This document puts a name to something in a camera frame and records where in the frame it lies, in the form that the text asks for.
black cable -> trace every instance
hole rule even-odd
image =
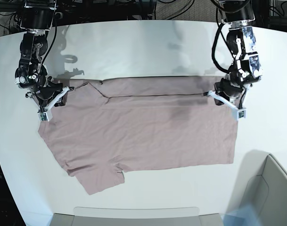
[[[155,8],[154,8],[154,20],[156,20],[156,7],[157,7],[157,2],[155,3]]]
[[[45,60],[46,60],[46,58],[47,58],[47,56],[48,56],[53,44],[55,42],[55,38],[57,37],[57,20],[55,18],[53,18],[53,20],[54,20],[54,25],[55,25],[54,37],[53,37],[52,43],[51,43],[51,45],[50,45],[50,47],[49,47],[49,49],[48,49],[48,51],[47,51],[47,53],[46,53],[46,55],[45,55],[45,57],[43,59],[41,65],[44,64],[44,62],[45,62]]]
[[[14,15],[14,14],[16,14],[16,13],[11,13],[11,14],[7,14],[7,15],[0,13],[1,16],[10,16],[10,15]]]
[[[240,11],[242,8],[244,8],[246,5],[249,4],[250,0],[245,0],[240,6],[239,8],[232,10],[232,11],[228,11],[226,9],[224,9],[223,7],[221,7],[215,0],[210,0],[219,10],[225,12],[225,13],[236,13],[238,11]]]
[[[218,19],[218,16],[219,16],[219,15],[218,15],[218,12],[219,12],[219,9],[217,8],[216,11],[215,11],[215,20],[216,20],[217,25],[218,25],[218,27],[219,27],[219,19]],[[227,41],[225,40],[225,37],[224,37],[222,31],[220,31],[220,33],[221,33],[221,36],[222,36],[222,38],[223,38],[223,41],[224,41],[224,43],[226,44],[226,46],[227,46],[227,48],[228,48],[228,50],[229,50],[229,52],[230,52],[232,58],[234,59],[233,54],[232,54],[232,51],[231,51],[231,49],[229,48],[229,46],[228,46],[228,44],[227,44]]]
[[[1,25],[1,24],[0,24],[0,26],[3,27],[3,28],[6,28],[7,30],[9,30],[8,27],[5,27],[5,26],[3,26],[3,25]]]
[[[174,19],[174,18],[176,18],[176,17],[182,15],[183,13],[185,13],[186,11],[188,11],[188,10],[193,6],[194,3],[195,3],[195,0],[192,1],[191,5],[190,5],[186,10],[184,10],[184,11],[181,12],[181,13],[179,13],[178,15],[175,15],[175,16],[173,16],[173,17],[171,17],[171,18],[168,18],[168,20],[172,20],[172,19]]]
[[[144,20],[145,19],[145,15],[143,14],[143,8],[144,7],[143,7],[142,0],[139,0],[139,2],[137,1],[136,4],[139,7],[139,12],[140,12],[141,19]]]
[[[282,16],[282,13],[276,7],[270,6],[269,9],[275,10],[276,12],[278,12],[278,15]]]
[[[212,47],[212,52],[211,52],[211,58],[213,60],[213,63],[214,65],[221,71],[221,72],[224,72],[226,74],[230,73],[229,70],[226,70],[224,68],[222,68],[219,63],[216,61],[215,59],[215,49],[217,47],[217,43],[218,43],[218,39],[219,39],[219,36],[220,36],[220,32],[222,31],[222,28],[225,24],[221,23],[217,29],[217,32],[215,34],[215,38],[214,38],[214,41],[213,41],[213,47]]]
[[[42,104],[42,100],[38,97],[38,95],[36,94],[36,92],[34,92],[35,97],[37,98],[37,100],[39,101],[39,106],[40,106],[40,111],[44,112],[44,108],[41,105]]]
[[[281,14],[279,14],[278,12],[274,11],[273,9],[270,8],[270,10],[274,13],[276,13],[279,17],[281,17]]]
[[[158,0],[159,2],[161,2],[161,3],[164,3],[164,4],[170,4],[170,3],[173,3],[173,2],[175,2],[176,0],[172,0],[172,1],[167,1],[167,2],[165,2],[165,1],[160,1],[160,0]]]
[[[241,98],[240,98],[240,100],[239,100],[239,104],[238,104],[239,109],[242,109],[242,108],[243,108],[243,98],[246,96],[246,92],[247,92],[246,87],[243,86],[243,88],[244,88],[245,91],[244,91],[243,95],[241,96]]]
[[[281,5],[280,5],[281,10],[283,11],[283,16],[285,16],[285,11],[284,11],[284,8],[283,8],[283,5],[284,5],[285,3],[287,3],[287,1],[284,1],[284,2],[281,3]]]
[[[9,34],[11,34],[11,32],[10,32],[10,24],[11,24],[11,19],[12,19],[12,17],[13,17],[14,15],[15,15],[15,14],[12,14],[11,17],[10,17],[10,19],[9,19],[9,24],[8,24]]]
[[[88,83],[84,83],[78,87],[76,87],[75,89],[79,89],[85,85],[87,85]],[[105,94],[103,94],[102,92],[100,92],[99,89],[95,88],[93,86],[93,88],[100,93],[101,96],[111,99],[111,98],[120,98],[120,97],[165,97],[165,96],[196,96],[196,95],[202,95],[203,93],[191,93],[191,94],[160,94],[160,95],[127,95],[127,96],[115,96],[115,97],[108,97]]]
[[[150,8],[150,12],[153,12],[153,0],[149,0],[149,8]],[[148,20],[149,19],[153,19],[153,15],[148,15]]]

table surface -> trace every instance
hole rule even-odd
[[[120,21],[58,28],[45,65],[73,79],[140,76],[223,76],[212,63],[217,25],[193,21]],[[236,209],[247,182],[268,153],[287,170],[287,33],[254,28],[263,79],[247,95],[234,163],[125,173],[125,183],[88,195],[55,161],[39,134],[37,108],[14,83],[22,33],[0,37],[0,164],[23,218],[48,225],[53,213],[75,207],[165,209],[198,207],[199,214]],[[49,43],[54,30],[48,36]],[[222,39],[216,57],[231,63]]]

t-shirt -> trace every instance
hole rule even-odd
[[[124,183],[125,172],[233,163],[238,123],[202,93],[220,77],[61,81],[76,90],[39,134],[88,194]]]

shirt sleeve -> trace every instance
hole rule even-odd
[[[109,164],[101,165],[94,169],[86,168],[80,170],[75,176],[88,194],[101,192],[124,183],[123,173],[117,171],[114,166]]]

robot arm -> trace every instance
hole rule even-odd
[[[42,121],[52,118],[53,106],[65,105],[63,96],[70,87],[62,83],[53,83],[47,76],[42,56],[47,52],[47,32],[52,27],[56,1],[26,0],[23,7],[21,28],[27,30],[20,45],[21,58],[15,74],[15,83],[22,89],[29,89],[26,97],[36,98],[39,117]]]
[[[258,82],[262,75],[262,67],[256,52],[255,36],[252,26],[254,14],[250,4],[246,4],[241,10],[236,9],[245,4],[237,1],[220,1],[221,7],[226,9],[225,19],[220,24],[213,44],[213,62],[221,71],[226,73],[225,78],[214,84],[214,90],[204,93],[204,96],[212,96],[216,105],[226,104],[232,109],[236,120],[246,117],[244,100],[252,83]],[[221,68],[215,60],[214,52],[217,39],[224,24],[230,24],[227,35],[227,45],[233,56],[233,63],[228,70]]]

